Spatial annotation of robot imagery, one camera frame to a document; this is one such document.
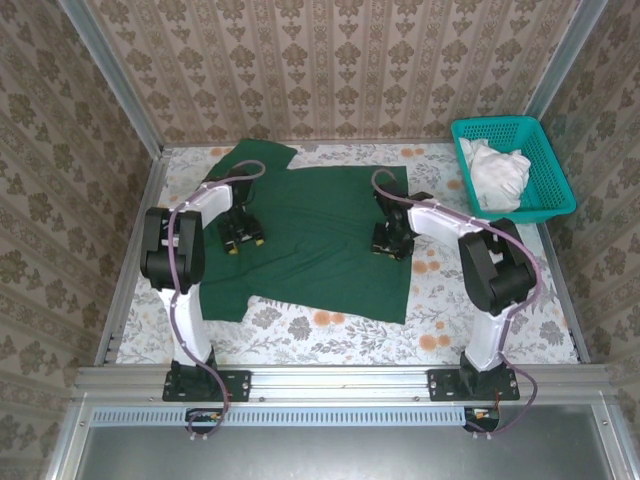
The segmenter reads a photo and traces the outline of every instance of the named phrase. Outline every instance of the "wall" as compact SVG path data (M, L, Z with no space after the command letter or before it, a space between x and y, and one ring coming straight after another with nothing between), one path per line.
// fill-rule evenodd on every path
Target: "wall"
M165 143L446 138L522 113L567 0L89 0Z
M639 1L609 1L543 125L579 202L551 224L556 250L593 360L610 364L638 441Z
M150 159L55 1L0 1L0 478L93 363Z

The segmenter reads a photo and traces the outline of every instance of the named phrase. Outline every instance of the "floral tablecloth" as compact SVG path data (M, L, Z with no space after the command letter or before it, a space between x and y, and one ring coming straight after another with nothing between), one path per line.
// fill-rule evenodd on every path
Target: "floral tablecloth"
M468 211L450 144L295 146L289 168L336 165L407 167L410 193L426 191ZM230 148L177 148L172 152L160 205L177 204ZM516 363L577 363L560 301L535 225L518 227L542 266L540 301L514 320L506 353ZM206 322L220 364L408 365L452 364L471 335L473 305L465 293L453 246L416 239L404 325L252 297L241 323ZM172 339L155 291L139 277L118 363L169 363Z

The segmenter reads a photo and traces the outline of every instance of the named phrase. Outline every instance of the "white towel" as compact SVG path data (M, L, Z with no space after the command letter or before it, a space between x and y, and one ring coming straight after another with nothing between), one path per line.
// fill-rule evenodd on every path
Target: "white towel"
M488 212L513 212L529 181L531 162L520 150L500 153L486 139L460 139L462 153L480 207Z

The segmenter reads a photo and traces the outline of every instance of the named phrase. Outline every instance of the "purple cable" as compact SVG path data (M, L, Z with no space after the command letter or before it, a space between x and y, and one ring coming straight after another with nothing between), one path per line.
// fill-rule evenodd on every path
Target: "purple cable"
M224 417L227 415L227 412L229 411L229 392L227 391L227 387L224 385L224 382L222 381L222 378L220 378L220 375L218 374L218 372L216 372L209 365L207 365L206 363L198 359L191 352L191 350L189 350L186 342L184 341L184 339L182 338L182 335L180 334L180 329L178 328L178 324L176 323L175 310L176 310L178 297L180 296L180 279L178 278L178 269L176 267L176 252L175 252L175 247L173 246L173 233L174 233L176 217L178 216L178 213L180 212L180 210L188 206L191 202L196 201L204 193L211 190L212 188L218 187L220 185L226 185L231 182L236 182L239 180L254 180L258 177L261 177L266 170L264 163L259 162L258 160L245 160L244 162L238 163L234 167L241 167L244 165L258 165L260 167L260 171L253 175L241 175L236 177L224 178L216 182L203 183L200 186L200 188L196 190L189 198L187 198L184 202L182 202L180 205L178 205L176 208L173 209L173 211L171 212L171 216L169 217L169 226L168 226L168 232L167 232L169 245L172 246L172 248L168 249L169 270L171 271L173 288L175 290L175 293L171 298L171 303L169 306L169 321L171 323L171 329L173 330L173 333L176 336L176 340L178 341L178 344L180 345L180 347L182 347L182 350L187 355L187 357L189 357L189 359L191 359L193 363L195 363L196 365L198 365L199 367L207 371L215 379L216 383L220 387L220 390L222 391L222 413L220 414L220 418L218 419L218 422L211 428L211 430L207 432L208 435L211 435L218 430L220 425L222 425ZM189 423L187 425L187 430L191 434L194 434L191 427L192 427L193 419L197 416L197 413L198 412L192 412L191 418L189 419Z
M533 391L531 392L531 397L529 398L529 400L527 401L527 403L525 404L523 409L520 411L520 413L516 416L516 418L514 418L509 424L507 424L504 427L501 427L501 428L499 428L497 430L494 430L493 432L487 432L482 427L476 425L475 423L467 422L471 427L473 427L474 429L478 430L478 432L480 434L485 435L485 436L496 435L498 433L504 433L504 432L510 430L518 421L520 421L520 419L529 410L529 408L531 408L531 405L533 405L533 402L535 401L536 396L538 395L538 384L535 381L535 379L531 375L529 375L527 372L525 372L524 370L522 370L519 367L516 367L513 363L511 363L509 360L507 360L503 350L504 350L504 345L505 345L505 343L507 341L507 334L509 332L509 327L511 325L511 321L513 319L513 316L516 313L520 312L521 310L524 310L525 308L527 308L532 303L534 303L538 299L538 297L540 296L540 292L542 290L542 273L540 272L540 266L538 265L538 262L536 261L536 258L533 256L533 253L531 253L531 251L527 247L525 247L522 244L522 242L520 242L516 238L512 237L508 233L503 232L502 230L498 230L497 228L494 228L494 227L492 227L491 225L489 225L487 223L481 222L481 221L475 219L474 217L470 217L469 215L465 215L464 213L460 213L460 212L457 212L457 211L452 210L450 208L444 207L444 206L442 206L442 205L440 205L439 203L436 203L436 202L411 200L409 198L397 197L397 196L392 195L392 194L390 194L388 192L385 192L382 188L380 188L378 186L378 184L376 182L376 178L381 173L386 173L391 178L393 178L393 180L396 180L396 177L393 174L393 172L391 170L387 169L387 168L379 168L378 170L373 172L373 175L371 176L371 184L373 185L373 188L376 190L376 192L378 192L380 195L383 195L383 196L385 196L387 198L390 198L392 200L395 200L397 202L406 203L406 204L409 204L409 205L416 205L416 206L419 206L419 207L431 208L431 209L434 209L434 210L439 210L439 211L441 211L443 213L446 213L447 215L449 215L451 217L454 217L454 218L456 218L458 220L466 222L466 223L468 223L470 225L473 225L473 226L479 227L479 228L483 228L484 230L487 230L488 232L491 232L494 235L497 235L497 236L503 238L504 240L506 240L507 242L515 245L519 250L522 251L522 253L524 253L524 255L527 257L527 259L531 262L531 265L532 265L533 270L534 270L535 275L536 275L536 286L535 286L535 289L533 291L533 294L530 295L524 302L522 302L520 305L516 306L513 310L511 310L507 314L505 325L504 325L504 328L502 330L502 334L500 336L500 342L498 344L498 355L500 355L500 359L509 368L511 368L514 372L522 375L523 377L525 377L527 380L529 380L531 382L531 386L533 388Z

